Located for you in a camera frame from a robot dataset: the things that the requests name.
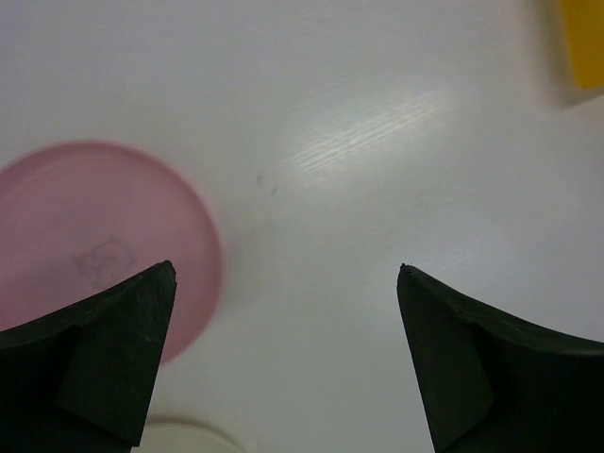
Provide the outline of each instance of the beige round object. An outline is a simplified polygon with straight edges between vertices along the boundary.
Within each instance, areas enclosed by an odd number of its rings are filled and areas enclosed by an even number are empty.
[[[243,453],[227,437],[209,428],[156,423],[144,429],[141,446],[132,453]]]

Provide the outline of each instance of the yellow object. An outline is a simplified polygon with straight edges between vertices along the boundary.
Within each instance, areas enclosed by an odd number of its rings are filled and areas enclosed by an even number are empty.
[[[604,85],[604,0],[560,0],[560,7],[575,80]]]

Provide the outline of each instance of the pink lid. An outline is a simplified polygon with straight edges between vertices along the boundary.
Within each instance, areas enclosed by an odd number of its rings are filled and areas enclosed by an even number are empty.
[[[114,144],[50,146],[0,173],[0,248],[0,330],[170,260],[178,286],[162,362],[202,332],[221,288],[218,235],[192,188]]]

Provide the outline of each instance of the pink plate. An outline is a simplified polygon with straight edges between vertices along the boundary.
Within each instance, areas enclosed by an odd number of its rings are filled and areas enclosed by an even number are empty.
[[[127,147],[64,143],[0,173],[0,330],[103,291],[162,260],[176,301],[162,362],[210,320],[222,259],[210,215],[163,163]]]

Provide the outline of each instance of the table surface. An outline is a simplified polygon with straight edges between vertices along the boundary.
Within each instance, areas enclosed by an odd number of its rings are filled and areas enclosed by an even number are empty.
[[[604,98],[542,3],[2,2],[0,164],[131,144],[221,230],[222,305],[153,415],[249,453],[432,451],[403,261],[604,341]]]

